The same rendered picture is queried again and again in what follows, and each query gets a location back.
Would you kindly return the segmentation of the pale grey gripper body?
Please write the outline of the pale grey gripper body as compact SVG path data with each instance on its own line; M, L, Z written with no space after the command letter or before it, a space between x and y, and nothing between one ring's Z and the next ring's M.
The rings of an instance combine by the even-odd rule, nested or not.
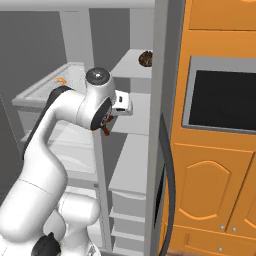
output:
M131 102L117 102L112 106L114 116L130 116L133 114L133 104Z

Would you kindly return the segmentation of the grey fridge shelf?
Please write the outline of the grey fridge shelf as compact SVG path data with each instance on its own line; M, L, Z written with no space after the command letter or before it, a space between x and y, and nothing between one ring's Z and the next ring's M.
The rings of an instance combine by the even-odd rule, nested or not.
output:
M107 124L107 128L111 132L148 135L150 98L150 94L132 93L133 114L115 117Z
M152 77L152 68L139 64L140 49L129 49L122 59L112 69L113 77L118 78L148 78Z
M110 191L146 195L148 142L146 135L127 135L109 184Z

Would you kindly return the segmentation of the brown chicken drumstick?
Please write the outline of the brown chicken drumstick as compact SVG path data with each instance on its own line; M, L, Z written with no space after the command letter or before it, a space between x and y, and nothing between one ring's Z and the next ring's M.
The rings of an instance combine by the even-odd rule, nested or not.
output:
M143 67L151 67L153 59L152 51L144 51L138 58L139 64Z

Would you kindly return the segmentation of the grey fridge door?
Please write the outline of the grey fridge door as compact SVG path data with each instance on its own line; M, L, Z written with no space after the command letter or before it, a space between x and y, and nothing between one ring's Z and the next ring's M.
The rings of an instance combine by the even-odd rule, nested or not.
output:
M167 178L164 178L157 221L154 221L156 194L163 166L159 123L160 116L164 115L170 136L184 10L185 0L155 1L144 256L158 256L167 230L169 207Z

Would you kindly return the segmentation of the grey fridge freezer cabinet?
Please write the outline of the grey fridge freezer cabinet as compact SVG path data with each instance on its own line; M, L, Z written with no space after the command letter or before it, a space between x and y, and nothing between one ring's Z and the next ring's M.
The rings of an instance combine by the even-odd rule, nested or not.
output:
M141 23L152 21L153 11L140 0L85 0L82 6L76 5L75 0L0 0L0 11L8 12L10 7L15 7L20 14L58 13L66 54L66 61L60 67L67 63L82 63L86 68L85 76L94 67L111 73L129 49L144 51L152 46L152 28ZM151 78L112 78L116 89L128 93L130 100L132 93L150 94ZM83 187L77 187L78 193L69 190L67 182L65 191L98 201L100 215L87 227L89 238L100 253L115 254L118 252L114 251L114 220L110 216L114 191L109 190L109 184L129 133L110 131L109 136L105 136L101 129L91 132L97 182L86 182Z

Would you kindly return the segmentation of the grey fridge drawer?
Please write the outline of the grey fridge drawer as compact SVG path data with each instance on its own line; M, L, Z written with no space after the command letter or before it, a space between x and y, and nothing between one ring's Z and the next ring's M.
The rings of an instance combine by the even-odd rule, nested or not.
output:
M144 256L146 197L113 192L112 202L114 251L127 256Z

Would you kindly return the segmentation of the red orange food item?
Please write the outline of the red orange food item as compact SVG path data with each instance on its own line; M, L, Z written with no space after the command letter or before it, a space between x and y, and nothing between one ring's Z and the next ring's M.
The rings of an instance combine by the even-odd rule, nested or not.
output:
M109 134L110 134L110 130L107 128L106 124L108 122L110 122L112 119L113 119L113 115L110 115L108 117L106 123L101 127L101 129L103 130L105 136L109 136Z

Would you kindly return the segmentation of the grey oven with black window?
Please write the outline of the grey oven with black window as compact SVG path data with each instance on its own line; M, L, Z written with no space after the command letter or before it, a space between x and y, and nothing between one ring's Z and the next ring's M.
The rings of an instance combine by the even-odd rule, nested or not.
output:
M182 126L256 134L256 58L191 56Z

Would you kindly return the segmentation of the orange arched cabinet door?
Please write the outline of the orange arched cabinet door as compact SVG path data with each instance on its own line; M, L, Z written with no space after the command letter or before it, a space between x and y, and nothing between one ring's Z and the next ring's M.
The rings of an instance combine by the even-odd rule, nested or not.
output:
M236 227L236 232L232 232L232 227ZM246 172L227 232L256 240L256 153Z
M253 152L175 143L172 155L174 224L224 232Z

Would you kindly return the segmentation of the orange tall cabinet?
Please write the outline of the orange tall cabinet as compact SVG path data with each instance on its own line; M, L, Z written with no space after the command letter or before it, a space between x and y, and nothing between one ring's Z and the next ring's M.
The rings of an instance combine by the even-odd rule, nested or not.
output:
M192 0L186 0L176 83L171 147L173 148L175 143L180 143L252 151L254 154L256 153L256 134L188 129L182 126L186 83L191 56L256 58L256 31L191 29L189 26L191 7ZM218 233L229 234L227 228L231 215L225 231Z

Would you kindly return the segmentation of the orange flat cabinet door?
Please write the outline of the orange flat cabinet door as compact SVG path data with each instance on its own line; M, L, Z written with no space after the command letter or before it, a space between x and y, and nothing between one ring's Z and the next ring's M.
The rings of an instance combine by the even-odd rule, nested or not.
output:
M256 31L256 0L192 0L194 30Z

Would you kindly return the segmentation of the orange drawer front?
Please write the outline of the orange drawer front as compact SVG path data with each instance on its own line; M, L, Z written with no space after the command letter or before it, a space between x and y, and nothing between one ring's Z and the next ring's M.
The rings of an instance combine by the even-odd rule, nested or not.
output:
M256 256L254 239L178 225L173 227L169 248L204 256Z

